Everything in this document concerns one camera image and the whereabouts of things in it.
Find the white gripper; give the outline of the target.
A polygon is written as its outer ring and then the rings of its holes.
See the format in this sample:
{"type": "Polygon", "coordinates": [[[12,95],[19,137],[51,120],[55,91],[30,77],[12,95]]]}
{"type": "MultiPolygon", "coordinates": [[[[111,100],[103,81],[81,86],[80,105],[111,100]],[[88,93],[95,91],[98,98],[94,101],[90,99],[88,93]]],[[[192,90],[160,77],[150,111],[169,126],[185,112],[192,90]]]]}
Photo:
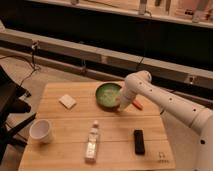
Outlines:
{"type": "Polygon", "coordinates": [[[119,102],[120,102],[119,107],[118,107],[119,111],[125,110],[131,103],[131,101],[123,95],[121,95],[119,97],[119,102]]]}

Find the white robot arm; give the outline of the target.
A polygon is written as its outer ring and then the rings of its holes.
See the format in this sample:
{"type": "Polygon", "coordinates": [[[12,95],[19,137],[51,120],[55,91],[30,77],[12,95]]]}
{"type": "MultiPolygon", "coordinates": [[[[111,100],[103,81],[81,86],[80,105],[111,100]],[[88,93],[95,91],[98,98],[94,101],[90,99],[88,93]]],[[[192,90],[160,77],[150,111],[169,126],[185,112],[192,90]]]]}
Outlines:
{"type": "Polygon", "coordinates": [[[213,171],[213,110],[154,86],[151,80],[146,70],[127,75],[119,92],[119,110],[138,94],[164,108],[200,136],[194,171],[213,171]]]}

